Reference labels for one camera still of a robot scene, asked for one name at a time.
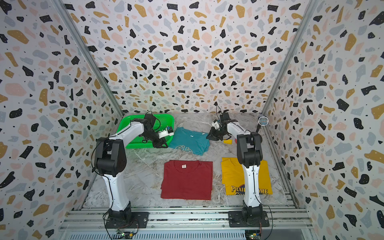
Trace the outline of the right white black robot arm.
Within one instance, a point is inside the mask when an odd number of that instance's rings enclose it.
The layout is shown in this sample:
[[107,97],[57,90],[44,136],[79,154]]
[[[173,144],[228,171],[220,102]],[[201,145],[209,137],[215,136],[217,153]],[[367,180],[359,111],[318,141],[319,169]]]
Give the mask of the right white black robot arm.
[[250,226],[263,216],[263,205],[259,194],[259,170],[263,160],[260,127],[255,132],[243,128],[228,113],[222,113],[212,122],[208,140],[223,141],[229,135],[237,140],[237,158],[242,165],[245,178],[245,197],[240,220]]

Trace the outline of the teal t-shirt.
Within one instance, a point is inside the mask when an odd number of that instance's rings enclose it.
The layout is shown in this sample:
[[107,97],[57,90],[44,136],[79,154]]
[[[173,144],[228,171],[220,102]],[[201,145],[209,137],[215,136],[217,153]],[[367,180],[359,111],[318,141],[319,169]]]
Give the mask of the teal t-shirt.
[[207,135],[180,127],[176,129],[169,147],[202,156],[210,147]]

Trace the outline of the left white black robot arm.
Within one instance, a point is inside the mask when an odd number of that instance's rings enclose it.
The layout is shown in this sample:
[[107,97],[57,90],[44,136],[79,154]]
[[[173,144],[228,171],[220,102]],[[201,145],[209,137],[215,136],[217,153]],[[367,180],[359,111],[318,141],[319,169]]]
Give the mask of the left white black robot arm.
[[166,137],[173,136],[174,130],[166,126],[164,130],[155,129],[157,118],[146,113],[144,118],[135,118],[116,134],[99,138],[93,157],[94,169],[105,180],[110,206],[107,211],[108,223],[128,225],[134,220],[128,194],[124,190],[123,171],[127,166],[126,146],[135,138],[143,137],[152,142],[154,148],[167,148]]

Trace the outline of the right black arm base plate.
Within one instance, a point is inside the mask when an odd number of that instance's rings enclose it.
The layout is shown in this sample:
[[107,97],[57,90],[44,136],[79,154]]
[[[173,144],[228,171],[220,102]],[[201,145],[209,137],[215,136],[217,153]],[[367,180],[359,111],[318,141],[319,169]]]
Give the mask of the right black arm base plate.
[[261,214],[251,217],[244,217],[241,211],[230,211],[228,212],[229,226],[231,228],[258,228],[262,226],[263,228],[269,227],[269,217],[267,216],[266,211],[263,211]]

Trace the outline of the green plastic basket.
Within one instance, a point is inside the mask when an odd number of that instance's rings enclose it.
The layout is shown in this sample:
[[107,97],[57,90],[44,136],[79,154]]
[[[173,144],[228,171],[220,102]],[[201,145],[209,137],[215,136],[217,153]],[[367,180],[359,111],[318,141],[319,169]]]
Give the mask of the green plastic basket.
[[174,117],[168,114],[127,116],[111,139],[123,140],[126,149],[168,148],[175,134],[174,123]]

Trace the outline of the red t-shirt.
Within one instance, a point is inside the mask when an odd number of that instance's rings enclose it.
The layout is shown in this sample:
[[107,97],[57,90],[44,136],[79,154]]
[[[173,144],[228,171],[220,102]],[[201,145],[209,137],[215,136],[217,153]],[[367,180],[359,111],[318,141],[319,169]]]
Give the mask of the red t-shirt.
[[213,190],[213,162],[166,162],[161,190],[162,199],[209,201]]

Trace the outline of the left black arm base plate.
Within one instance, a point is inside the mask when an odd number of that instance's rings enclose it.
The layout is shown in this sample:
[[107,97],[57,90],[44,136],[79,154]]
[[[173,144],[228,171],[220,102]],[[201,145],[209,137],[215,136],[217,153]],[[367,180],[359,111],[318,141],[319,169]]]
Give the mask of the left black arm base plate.
[[145,229],[148,220],[149,212],[133,212],[119,217],[108,217],[105,225],[107,229]]

